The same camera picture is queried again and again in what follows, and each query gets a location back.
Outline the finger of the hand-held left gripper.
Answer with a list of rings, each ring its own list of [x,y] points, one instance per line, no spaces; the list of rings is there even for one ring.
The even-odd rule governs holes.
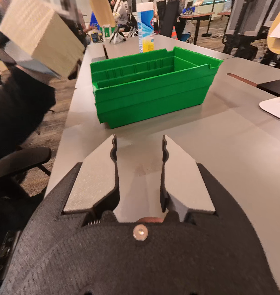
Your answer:
[[[17,65],[22,66],[28,70],[48,74],[52,77],[60,79],[61,76],[49,69],[40,61],[32,58],[28,53],[22,50],[18,45],[13,42],[7,42],[4,47],[4,52],[16,62]]]

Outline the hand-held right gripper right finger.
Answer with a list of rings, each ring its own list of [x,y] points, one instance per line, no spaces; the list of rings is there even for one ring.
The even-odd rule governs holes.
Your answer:
[[[167,135],[162,138],[162,151],[162,212],[177,212],[181,222],[191,212],[214,214],[214,204],[195,159]]]

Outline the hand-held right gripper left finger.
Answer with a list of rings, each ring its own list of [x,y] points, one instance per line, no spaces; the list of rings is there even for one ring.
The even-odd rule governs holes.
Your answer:
[[[82,162],[64,213],[113,211],[120,201],[117,138],[111,135]]]

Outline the large natural wooden cube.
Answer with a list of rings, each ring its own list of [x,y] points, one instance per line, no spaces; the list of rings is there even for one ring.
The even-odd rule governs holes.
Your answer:
[[[71,74],[85,49],[59,14],[42,1],[11,1],[0,32],[62,78]]]

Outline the green plastic bin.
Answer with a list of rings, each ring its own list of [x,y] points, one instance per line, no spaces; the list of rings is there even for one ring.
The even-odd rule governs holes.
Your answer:
[[[222,63],[180,47],[93,62],[98,120],[114,129],[201,105]]]

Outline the person's left forearm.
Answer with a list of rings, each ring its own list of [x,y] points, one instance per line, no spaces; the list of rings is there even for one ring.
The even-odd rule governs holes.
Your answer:
[[[10,76],[0,76],[0,159],[17,150],[56,104],[53,75],[5,63]]]

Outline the wooden-top standing desk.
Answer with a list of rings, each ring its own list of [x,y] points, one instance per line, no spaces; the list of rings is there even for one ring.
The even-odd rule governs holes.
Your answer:
[[[194,45],[197,44],[197,38],[198,38],[199,29],[200,29],[200,22],[208,20],[209,21],[208,24],[210,24],[210,20],[212,18],[212,15],[214,15],[214,14],[215,14],[215,12],[208,12],[208,13],[193,13],[193,14],[179,16],[179,19],[196,20],[197,21],[194,39],[193,39]]]

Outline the small wooden document stand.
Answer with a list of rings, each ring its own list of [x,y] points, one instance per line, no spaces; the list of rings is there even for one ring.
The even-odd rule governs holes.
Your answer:
[[[108,0],[89,0],[92,12],[102,29],[103,41],[111,39],[112,29],[116,28],[116,21],[113,16]]]

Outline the wipes canister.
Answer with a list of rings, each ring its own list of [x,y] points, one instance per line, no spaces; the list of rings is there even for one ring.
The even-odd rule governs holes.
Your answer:
[[[140,53],[154,50],[154,4],[153,2],[136,5],[138,42]]]

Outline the black floor lamp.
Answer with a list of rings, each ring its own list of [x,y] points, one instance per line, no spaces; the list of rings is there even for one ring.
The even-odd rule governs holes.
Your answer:
[[[210,24],[211,24],[211,19],[212,19],[212,15],[215,13],[214,12],[214,6],[215,6],[215,0],[213,0],[212,3],[212,10],[211,10],[211,15],[209,16],[209,20],[208,20],[208,26],[207,26],[207,31],[205,33],[202,34],[202,37],[211,37],[212,33],[209,31],[210,28]]]

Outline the grey aluminium-framed case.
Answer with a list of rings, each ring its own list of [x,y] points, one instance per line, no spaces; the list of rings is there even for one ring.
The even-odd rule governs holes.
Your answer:
[[[264,24],[274,3],[271,0],[233,1],[222,39],[223,53],[231,54],[236,49],[234,57],[254,60],[258,48],[253,42],[267,37]]]

